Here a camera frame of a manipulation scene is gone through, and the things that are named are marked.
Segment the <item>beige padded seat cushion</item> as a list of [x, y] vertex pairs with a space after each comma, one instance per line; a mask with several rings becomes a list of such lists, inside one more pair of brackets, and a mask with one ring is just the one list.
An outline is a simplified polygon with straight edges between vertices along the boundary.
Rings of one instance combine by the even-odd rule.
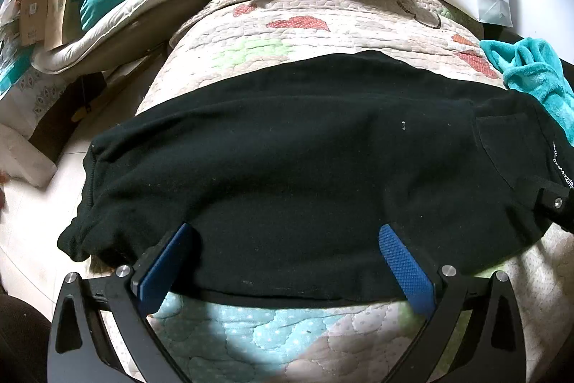
[[44, 46], [36, 46], [30, 62], [38, 71], [57, 75], [81, 61], [95, 48], [118, 34], [127, 25], [132, 24], [142, 15], [171, 0], [127, 0], [117, 5], [100, 18], [79, 40], [64, 47], [47, 51]]

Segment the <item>brown cardboard boxes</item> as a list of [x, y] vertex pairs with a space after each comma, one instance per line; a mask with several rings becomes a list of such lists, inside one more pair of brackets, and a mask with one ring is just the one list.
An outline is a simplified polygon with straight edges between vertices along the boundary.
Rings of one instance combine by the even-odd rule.
[[83, 1], [20, 0], [19, 40], [22, 47], [42, 43], [46, 51], [51, 51], [80, 38]]

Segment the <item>teal fleece blanket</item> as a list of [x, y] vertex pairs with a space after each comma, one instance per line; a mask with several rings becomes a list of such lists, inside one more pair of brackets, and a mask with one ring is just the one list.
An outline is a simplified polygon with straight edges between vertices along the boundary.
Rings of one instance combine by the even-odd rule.
[[502, 74], [506, 88], [535, 97], [573, 145], [573, 89], [552, 46], [530, 37], [514, 44], [481, 40], [480, 46], [489, 63]]

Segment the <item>quilted patchwork bedspread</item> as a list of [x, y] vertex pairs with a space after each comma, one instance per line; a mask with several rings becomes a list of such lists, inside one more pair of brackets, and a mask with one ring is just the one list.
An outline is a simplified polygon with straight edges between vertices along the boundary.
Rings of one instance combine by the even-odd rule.
[[[329, 53], [380, 51], [455, 80], [502, 88], [481, 30], [437, 0], [213, 0], [173, 27], [163, 65], [111, 88], [101, 132], [197, 88]], [[504, 263], [525, 325], [526, 376], [563, 382], [573, 351], [573, 238], [553, 226]], [[400, 301], [268, 310], [169, 295], [151, 325], [197, 382], [376, 382], [421, 321]]]

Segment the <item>black pants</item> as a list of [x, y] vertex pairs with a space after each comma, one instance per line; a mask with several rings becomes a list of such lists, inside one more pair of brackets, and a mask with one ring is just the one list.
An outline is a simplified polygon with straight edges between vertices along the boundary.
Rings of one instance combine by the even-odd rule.
[[433, 265], [476, 273], [549, 222], [520, 178], [565, 185], [573, 149], [532, 96], [449, 79], [377, 51], [324, 55], [218, 81], [93, 139], [74, 261], [137, 261], [181, 225], [174, 291], [220, 302], [400, 298], [385, 225]]

